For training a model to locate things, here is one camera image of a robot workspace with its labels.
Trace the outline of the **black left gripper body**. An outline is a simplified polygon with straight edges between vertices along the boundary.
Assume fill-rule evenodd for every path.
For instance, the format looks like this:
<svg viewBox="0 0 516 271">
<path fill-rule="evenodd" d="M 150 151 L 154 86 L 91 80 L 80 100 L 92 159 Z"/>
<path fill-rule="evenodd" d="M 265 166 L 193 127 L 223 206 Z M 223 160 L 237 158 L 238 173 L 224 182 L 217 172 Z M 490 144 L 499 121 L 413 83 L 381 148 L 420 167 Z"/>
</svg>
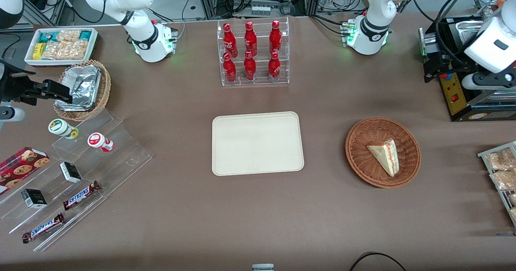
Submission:
<svg viewBox="0 0 516 271">
<path fill-rule="evenodd" d="M 445 79 L 451 80 L 453 78 L 453 74 L 457 74 L 458 72 L 464 74 L 474 74 L 481 70 L 481 67 L 475 62 L 468 58 L 466 61 L 460 62 L 456 58 L 452 58 L 451 56 L 446 56 L 445 60 L 448 62 L 448 70 L 446 71 Z"/>
</svg>

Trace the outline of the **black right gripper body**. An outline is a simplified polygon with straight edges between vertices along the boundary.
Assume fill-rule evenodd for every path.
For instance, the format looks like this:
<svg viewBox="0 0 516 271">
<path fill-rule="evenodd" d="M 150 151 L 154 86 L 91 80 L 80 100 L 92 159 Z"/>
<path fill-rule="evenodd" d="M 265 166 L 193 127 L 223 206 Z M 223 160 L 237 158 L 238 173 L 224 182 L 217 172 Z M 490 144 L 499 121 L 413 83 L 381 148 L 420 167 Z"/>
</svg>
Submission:
<svg viewBox="0 0 516 271">
<path fill-rule="evenodd" d="M 1 60 L 1 85 L 0 96 L 3 102 L 22 102 L 37 104 L 37 98 L 25 97 L 28 90 L 33 89 L 37 82 L 30 80 L 29 76 L 36 74 L 34 71 L 26 71 Z"/>
</svg>

